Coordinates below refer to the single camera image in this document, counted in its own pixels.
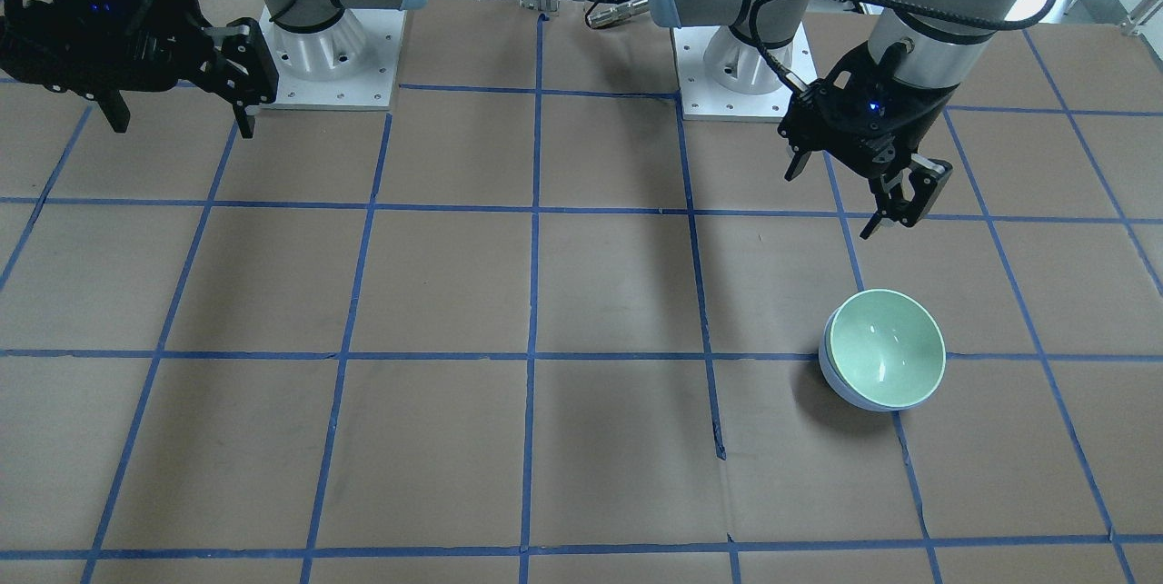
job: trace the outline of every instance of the green bowl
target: green bowl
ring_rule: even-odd
[[[915,407],[944,376],[941,329],[925,307],[897,291],[870,289],[849,298],[823,343],[836,375],[877,407]]]

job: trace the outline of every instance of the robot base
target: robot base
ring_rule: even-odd
[[[336,80],[305,80],[290,73],[276,56],[279,67],[279,92],[271,109],[348,109],[383,112],[391,109],[395,74],[400,63],[404,21],[407,13],[399,9],[354,9],[368,33],[365,55],[359,69]],[[263,9],[259,20],[263,34],[273,29],[270,9]]]
[[[768,94],[742,94],[715,83],[707,73],[704,52],[718,27],[676,28],[675,63],[683,93],[683,117],[688,121],[751,121],[778,123],[791,100],[787,87]],[[804,26],[795,30],[787,66],[806,83],[815,80],[815,64]]]

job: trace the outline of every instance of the blue tape line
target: blue tape line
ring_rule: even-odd
[[[271,352],[230,350],[163,350],[163,359],[221,359],[221,361],[294,361],[319,362],[335,359],[338,352]]]
[[[545,22],[549,16],[537,15],[536,98],[533,115],[533,215],[529,240],[529,340],[526,344],[525,432],[521,447],[521,555],[518,583],[529,581],[529,535],[533,525],[533,423],[535,418],[536,349],[537,349],[537,287],[541,252],[541,129],[545,76]]]
[[[0,350],[0,357],[80,357],[90,359],[148,359],[154,356],[152,350],[71,350],[71,349],[23,349],[8,348]]]
[[[335,369],[335,391],[331,397],[331,412],[327,423],[327,437],[323,442],[323,460],[319,465],[319,482],[315,485],[315,501],[312,505],[311,524],[307,527],[307,548],[302,557],[300,584],[311,582],[313,553],[319,540],[319,525],[323,515],[323,498],[327,494],[327,482],[331,470],[331,455],[335,451],[335,434],[340,426],[340,412],[343,405],[343,385],[347,382],[348,361],[351,358],[351,336],[355,334],[356,315],[359,312],[359,292],[363,290],[364,269],[368,265],[368,248],[371,244],[372,226],[376,222],[376,199],[379,195],[380,181],[384,179],[384,163],[387,161],[388,137],[392,134],[392,115],[384,117],[384,133],[379,142],[379,155],[376,158],[376,171],[372,176],[371,193],[368,194],[368,212],[364,215],[363,235],[359,240],[359,254],[356,257],[355,277],[351,282],[351,301],[348,305],[348,319],[343,327],[343,341],[340,347],[340,361]]]
[[[1163,355],[1070,355],[1070,354],[1047,354],[1051,362],[1136,362],[1136,363],[1160,363]]]
[[[716,362],[735,362],[748,359],[752,362],[814,362],[815,352],[714,352]]]
[[[0,550],[2,561],[80,561],[88,550]]]
[[[227,135],[226,147],[222,149],[222,157],[219,159],[217,170],[214,172],[214,180],[211,184],[211,191],[206,194],[206,201],[202,206],[201,216],[198,219],[198,228],[194,230],[194,237],[190,242],[190,250],[186,251],[186,261],[181,265],[181,273],[178,276],[178,283],[174,286],[173,295],[170,298],[170,307],[165,313],[165,322],[162,325],[162,333],[157,337],[157,346],[154,349],[154,358],[150,361],[149,370],[145,372],[145,382],[142,382],[141,394],[137,398],[137,407],[134,409],[133,421],[129,423],[129,433],[126,435],[124,446],[121,448],[121,458],[117,462],[117,469],[113,476],[113,483],[109,486],[109,494],[105,501],[105,508],[101,512],[101,520],[97,526],[97,533],[93,536],[93,547],[91,548],[91,554],[88,560],[85,562],[85,570],[81,574],[80,584],[90,584],[93,578],[93,569],[97,567],[97,558],[101,551],[101,547],[105,543],[105,534],[109,529],[109,521],[113,519],[113,508],[117,504],[117,496],[121,492],[121,484],[124,482],[126,471],[129,469],[129,458],[134,451],[134,443],[137,440],[137,432],[141,430],[142,419],[145,415],[145,403],[149,401],[150,392],[154,389],[154,380],[157,377],[158,364],[162,362],[162,351],[165,350],[165,342],[170,339],[170,330],[173,328],[173,319],[178,315],[178,305],[181,302],[181,294],[186,290],[186,283],[190,282],[190,272],[194,265],[194,256],[198,254],[198,247],[202,242],[202,235],[206,233],[206,223],[211,216],[211,201],[214,200],[214,195],[217,194],[219,186],[222,183],[222,175],[226,171],[227,162],[230,158],[230,151],[234,149],[234,142],[238,134],[238,126],[231,124],[230,133]]]
[[[534,88],[527,87],[476,87],[476,86],[464,86],[464,85],[415,85],[415,84],[401,84],[401,90],[412,91],[427,91],[427,92],[462,92],[462,93],[507,93],[507,94],[540,94],[540,95],[559,95],[559,97],[582,97],[582,98],[634,98],[634,99],[652,99],[652,100],[672,100],[673,93],[661,93],[661,92],[588,92],[580,90],[547,90],[541,83],[537,83]]]
[[[730,558],[730,582],[732,584],[743,584],[743,569],[739,564],[739,550],[735,549],[735,540],[727,535],[727,556]]]
[[[452,362],[452,361],[523,361],[527,352],[359,352],[352,350],[349,359],[393,362]]]
[[[1160,544],[1163,534],[1119,535],[1121,543]],[[1063,534],[1027,536],[964,536],[950,539],[869,539],[847,541],[775,541],[721,543],[630,543],[630,544],[568,544],[531,546],[527,550],[519,546],[458,546],[458,547],[337,547],[316,548],[314,558],[408,558],[408,557],[513,557],[519,555],[643,555],[643,554],[730,554],[730,553],[792,553],[792,551],[843,551],[843,550],[899,550],[920,549],[926,543],[934,548],[991,548],[1014,546],[1097,546],[1111,543],[1106,534]],[[88,558],[90,550],[0,550],[0,562],[12,561],[80,561]],[[304,548],[177,548],[177,549],[105,549],[98,555],[105,560],[266,560],[300,558],[307,554]]]
[[[925,522],[925,501],[921,499],[921,485],[916,480],[916,470],[913,468],[913,456],[908,451],[908,437],[905,434],[905,423],[900,421],[900,412],[892,412],[892,426],[897,430],[897,441],[900,442],[900,454],[905,461],[908,489],[913,493],[913,506],[916,507],[916,521],[921,528],[925,554],[929,560],[929,571],[933,574],[934,583],[942,584],[944,579],[941,576],[941,564],[937,562],[937,551],[933,547],[928,524]]]
[[[36,225],[36,220],[41,218],[41,211],[44,209],[44,202],[49,198],[49,193],[52,191],[52,187],[56,186],[57,178],[60,177],[60,171],[65,168],[65,162],[69,161],[70,155],[72,155],[72,150],[77,145],[77,140],[80,138],[80,133],[85,129],[85,123],[88,121],[88,115],[92,112],[92,107],[86,107],[85,111],[80,113],[80,119],[77,120],[73,134],[69,137],[69,143],[65,144],[65,149],[60,154],[60,158],[57,159],[57,165],[52,168],[49,179],[45,180],[44,187],[41,190],[41,195],[36,199],[36,204],[33,206],[33,213],[28,215],[28,222],[24,223],[24,232],[20,233],[20,240],[16,241],[16,247],[13,248],[12,255],[8,256],[8,262],[5,264],[3,271],[0,271],[0,291],[3,291],[5,285],[8,284],[8,278],[12,277],[12,270],[16,269],[16,261],[20,259],[20,254],[23,252],[24,245],[28,244],[28,237],[33,235],[33,227]]]
[[[469,546],[469,547],[404,547],[404,548],[316,548],[315,558],[391,558],[391,557],[514,557],[520,548]]]
[[[1053,107],[991,107],[989,105],[947,105],[954,112],[1000,112],[1005,114],[1057,114],[1064,112]]]
[[[220,200],[215,207],[244,207],[262,209],[365,209],[362,202],[292,202],[280,200]]]
[[[150,358],[152,350],[85,350],[85,349],[40,349],[6,348],[0,349],[0,357],[79,357],[79,358]],[[227,351],[227,350],[163,350],[163,359],[236,359],[236,361],[322,361],[336,359],[338,352],[278,352],[278,351]],[[358,361],[522,361],[528,352],[348,352],[349,359]],[[537,359],[552,361],[695,361],[706,357],[705,352],[536,352]],[[801,362],[816,358],[815,352],[712,352],[716,362],[756,361],[756,362]],[[1042,358],[1036,354],[1022,352],[948,352],[949,359],[985,361],[1005,359],[1011,362],[1035,362]],[[1103,362],[1103,363],[1163,363],[1163,355],[1085,355],[1048,352],[1051,362]]]
[[[793,219],[835,219],[836,212],[801,209],[695,209],[695,216],[789,216]]]
[[[954,112],[997,112],[1003,114],[1068,114],[1065,109],[1043,107],[990,107],[982,105],[947,105]],[[1111,109],[1070,109],[1069,114],[1078,116],[1163,116],[1163,112],[1129,112]]]
[[[832,156],[823,156],[823,165],[828,169],[828,181],[832,183],[832,195],[836,199],[836,213],[840,215],[840,229],[844,233],[844,244],[848,247],[848,261],[852,265],[852,277],[856,278],[856,290],[864,291],[864,276],[861,273],[861,262],[856,258],[856,245],[852,243],[852,232],[848,227],[844,200],[840,195],[840,183],[836,181],[836,170],[832,165]]]
[[[980,362],[985,359],[999,359],[1009,362],[1035,362],[1041,359],[1037,355],[1025,355],[1021,352],[946,352],[947,359],[958,359],[963,362]]]
[[[847,214],[844,212],[844,200],[840,194],[840,183],[836,180],[836,170],[832,165],[832,156],[823,156],[823,164],[828,170],[828,181],[832,184],[832,195],[836,200],[836,212],[840,214],[840,227],[844,233],[844,244],[848,247],[848,261],[852,266],[852,278],[856,280],[857,291],[864,291],[864,276],[861,273],[861,262],[856,256],[856,245],[852,242],[851,228],[848,227]],[[900,442],[901,457],[905,461],[905,473],[908,476],[908,487],[913,493],[913,505],[916,507],[916,521],[921,527],[921,539],[925,541],[925,551],[929,560],[929,570],[933,572],[935,584],[942,584],[941,564],[937,563],[937,553],[929,542],[929,528],[925,522],[925,503],[921,499],[921,486],[916,480],[916,471],[913,469],[913,456],[908,453],[908,437],[905,435],[905,426],[900,422],[900,412],[892,413],[892,423],[897,430],[897,441]]]
[[[1066,120],[1070,121],[1070,127],[1073,128],[1075,136],[1078,137],[1078,142],[1083,147],[1083,152],[1086,154],[1086,158],[1094,170],[1094,175],[1098,176],[1103,191],[1105,191],[1106,197],[1111,199],[1111,205],[1114,207],[1115,214],[1118,214],[1119,220],[1122,221],[1126,227],[1127,235],[1130,237],[1130,243],[1135,247],[1135,252],[1139,254],[1139,258],[1147,269],[1147,273],[1151,277],[1151,282],[1155,283],[1155,291],[1158,291],[1160,295],[1163,295],[1163,280],[1160,279],[1160,275],[1155,271],[1155,266],[1151,265],[1151,261],[1147,258],[1147,251],[1143,250],[1143,244],[1139,241],[1139,235],[1135,234],[1135,228],[1127,222],[1127,214],[1123,213],[1122,205],[1119,204],[1119,199],[1114,195],[1114,190],[1111,188],[1111,183],[1107,181],[1106,176],[1103,173],[1103,169],[1098,165],[1098,161],[1094,159],[1094,152],[1091,150],[1090,143],[1086,141],[1086,137],[1083,136],[1083,130],[1078,127],[1078,121],[1075,119],[1070,107],[1068,107],[1066,99],[1062,97],[1062,92],[1058,90],[1058,84],[1054,81],[1050,70],[1046,66],[1046,62],[1042,59],[1042,54],[1039,52],[1037,47],[1034,45],[1034,38],[1030,36],[1029,30],[1022,30],[1022,35],[1026,36],[1026,43],[1029,44],[1029,50],[1033,51],[1034,58],[1037,60],[1037,65],[1042,67],[1042,73],[1046,74],[1047,81],[1050,83],[1050,88],[1054,90],[1054,95],[1058,99],[1058,104],[1062,106],[1063,112],[1066,113]]]
[[[675,100],[673,93],[656,93],[656,92],[635,92],[635,93],[619,93],[619,92],[583,92],[575,90],[544,90],[545,95],[565,95],[565,97],[579,97],[579,98],[633,98],[633,99],[648,99],[648,100]]]
[[[686,197],[686,226],[691,234],[691,257],[694,262],[694,292],[699,300],[699,329],[702,333],[704,365],[707,370],[707,399],[711,404],[711,433],[715,440],[715,456],[727,460],[722,418],[719,414],[719,386],[715,383],[715,361],[711,348],[711,322],[707,319],[707,297],[702,280],[702,258],[699,254],[699,229],[694,215],[694,188],[691,185],[691,162],[686,154],[686,129],[683,127],[683,100],[675,95],[675,122],[678,129],[678,156],[683,165],[683,193]]]
[[[636,214],[645,216],[685,216],[686,209],[669,207],[538,207],[542,214]]]
[[[100,205],[107,207],[205,207],[205,200],[150,198],[50,198],[48,205]]]
[[[1103,519],[1103,526],[1108,530],[1111,536],[1114,537],[1114,548],[1120,563],[1125,564],[1123,574],[1127,576],[1127,582],[1129,584],[1134,584],[1134,576],[1130,574],[1129,565],[1126,565],[1126,555],[1123,555],[1122,548],[1119,546],[1118,535],[1114,530],[1114,524],[1111,520],[1111,513],[1106,507],[1106,503],[1103,500],[1103,494],[1098,489],[1098,482],[1094,479],[1094,472],[1092,471],[1090,462],[1086,458],[1086,454],[1083,451],[1082,443],[1078,440],[1078,433],[1070,418],[1070,411],[1066,408],[1066,404],[1062,398],[1062,391],[1058,389],[1058,382],[1054,377],[1053,369],[1050,369],[1050,361],[1047,357],[1046,348],[1042,346],[1042,340],[1037,334],[1037,328],[1034,326],[1034,318],[1030,315],[1029,307],[1026,305],[1026,298],[1022,295],[1021,286],[1018,286],[1018,277],[1014,273],[1013,266],[1009,264],[1009,257],[1006,255],[1005,247],[1001,244],[1001,235],[998,234],[997,225],[993,223],[992,216],[990,215],[990,208],[985,204],[985,197],[982,195],[982,190],[977,184],[977,178],[973,176],[973,169],[969,165],[969,157],[965,154],[965,147],[961,142],[961,136],[957,134],[957,128],[954,126],[952,117],[949,115],[949,112],[944,111],[942,112],[942,115],[944,116],[946,124],[949,128],[949,134],[952,136],[952,143],[957,149],[957,155],[961,157],[961,162],[965,166],[965,177],[969,179],[969,184],[973,188],[973,195],[977,197],[977,204],[980,206],[982,213],[985,215],[986,226],[990,228],[990,236],[993,238],[993,245],[998,251],[998,257],[1001,259],[1001,266],[1006,272],[1006,278],[1009,280],[1009,287],[1013,290],[1014,299],[1018,301],[1018,308],[1021,312],[1022,320],[1026,322],[1026,328],[1029,332],[1030,340],[1034,342],[1034,350],[1039,355],[1042,372],[1046,376],[1047,384],[1050,386],[1050,393],[1054,396],[1054,403],[1058,406],[1058,414],[1062,416],[1062,421],[1066,427],[1066,434],[1070,435],[1070,442],[1075,449],[1075,455],[1078,458],[1083,475],[1086,477],[1086,484],[1090,486],[1091,496],[1094,498],[1094,505],[1098,507],[1099,517]]]
[[[1163,534],[1120,534],[1123,543],[1163,543]]]
[[[939,548],[1000,548],[1014,546],[1096,546],[1110,543],[1106,534],[1064,534],[1059,536],[969,536],[934,539]]]
[[[395,202],[377,202],[380,212],[490,212],[504,214],[529,214],[533,207],[508,205],[407,205]]]
[[[35,204],[35,198],[0,198],[0,205]],[[186,199],[148,199],[148,198],[49,198],[45,205],[106,205],[106,206],[145,206],[145,207],[201,207],[205,201]],[[274,209],[365,209],[363,202],[324,202],[324,201],[280,201],[280,200],[215,200],[213,207],[245,207],[245,208],[274,208]],[[408,202],[378,202],[377,211],[394,212],[486,212],[504,214],[641,214],[641,215],[665,215],[684,216],[688,214],[685,208],[671,207],[562,207],[540,206],[522,207],[512,205],[452,205],[452,204],[408,204]],[[765,216],[765,218],[804,218],[804,219],[855,219],[864,220],[869,213],[863,212],[826,212],[811,209],[695,209],[695,216]],[[985,221],[980,214],[928,214],[926,219],[934,221]],[[997,215],[994,222],[1006,223],[1099,223],[1099,225],[1150,225],[1163,226],[1163,219],[1147,218],[1085,218],[1085,216],[1015,216]]]
[[[623,543],[623,544],[577,544],[577,546],[530,546],[529,554],[534,556],[551,555],[668,555],[694,553],[726,553],[727,543]]]
[[[525,87],[471,87],[463,85],[412,85],[401,84],[401,90],[414,90],[421,92],[470,92],[470,93],[520,93],[531,94],[536,90]]]
[[[299,558],[302,549],[241,549],[185,548],[157,550],[101,550],[99,561],[105,560],[285,560]]]
[[[1112,112],[1107,109],[1071,109],[1075,116],[1163,116],[1163,112]]]

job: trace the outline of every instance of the silver metal cylinder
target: silver metal cylinder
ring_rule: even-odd
[[[941,90],[963,83],[990,44],[989,40],[975,44],[940,42],[909,28],[897,13],[885,9],[869,37],[869,54],[879,63],[889,47],[897,42],[905,42],[911,50],[897,69],[896,79],[922,90]]]

